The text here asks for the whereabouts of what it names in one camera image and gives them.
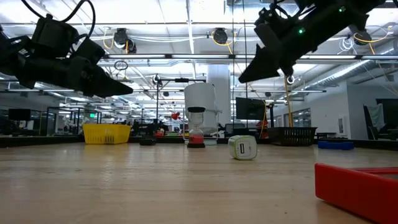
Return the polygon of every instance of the black basket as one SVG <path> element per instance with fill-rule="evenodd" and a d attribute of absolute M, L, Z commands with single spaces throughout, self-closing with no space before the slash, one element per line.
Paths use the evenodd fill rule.
<path fill-rule="evenodd" d="M 311 146 L 317 128 L 268 128 L 272 143 L 281 146 Z"/>

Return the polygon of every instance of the white cube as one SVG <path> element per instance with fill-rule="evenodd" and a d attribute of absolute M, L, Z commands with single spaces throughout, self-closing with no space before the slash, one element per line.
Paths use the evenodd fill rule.
<path fill-rule="evenodd" d="M 233 136 L 228 140 L 229 154 L 238 160 L 251 160 L 257 156 L 257 142 L 253 136 Z"/>

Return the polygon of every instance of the desk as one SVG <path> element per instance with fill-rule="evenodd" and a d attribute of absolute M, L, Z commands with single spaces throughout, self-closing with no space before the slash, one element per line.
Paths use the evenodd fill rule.
<path fill-rule="evenodd" d="M 315 197 L 315 161 L 398 166 L 398 154 L 390 151 L 273 145 L 258 150 L 255 160 L 237 161 L 228 145 L 72 143 L 3 149 L 2 223 L 365 224 Z"/>

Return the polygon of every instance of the red object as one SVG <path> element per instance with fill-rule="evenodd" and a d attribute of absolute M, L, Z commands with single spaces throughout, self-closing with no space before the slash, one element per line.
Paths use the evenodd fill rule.
<path fill-rule="evenodd" d="M 318 198 L 377 223 L 398 223 L 398 175 L 395 168 L 345 169 L 315 164 Z"/>
<path fill-rule="evenodd" d="M 194 134 L 189 136 L 189 143 L 190 144 L 203 144 L 203 136 L 200 134 Z"/>
<path fill-rule="evenodd" d="M 180 112 L 177 112 L 177 113 L 172 114 L 172 118 L 173 118 L 174 120 L 178 119 L 179 116 L 180 116 Z"/>

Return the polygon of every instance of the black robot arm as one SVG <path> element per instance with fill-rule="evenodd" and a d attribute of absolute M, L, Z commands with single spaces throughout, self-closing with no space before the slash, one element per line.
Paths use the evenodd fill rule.
<path fill-rule="evenodd" d="M 32 39 L 28 36 L 9 39 L 0 26 L 0 72 L 15 76 L 27 88 L 33 88 L 35 82 L 45 82 L 82 91 L 86 96 L 132 93 L 132 88 L 112 79 L 97 66 L 105 51 L 88 38 L 91 31 L 79 35 L 64 21 L 55 21 L 49 14 L 40 17 Z M 72 45 L 84 37 L 74 50 Z"/>
<path fill-rule="evenodd" d="M 290 77 L 297 59 L 316 51 L 339 31 L 348 26 L 365 30 L 366 13 L 386 0 L 295 0 L 299 11 L 294 16 L 286 14 L 286 19 L 277 5 L 282 1 L 275 0 L 270 9 L 259 12 L 254 30 L 265 47 L 257 44 L 256 56 L 239 78 L 241 83 L 279 76 L 279 68 Z"/>

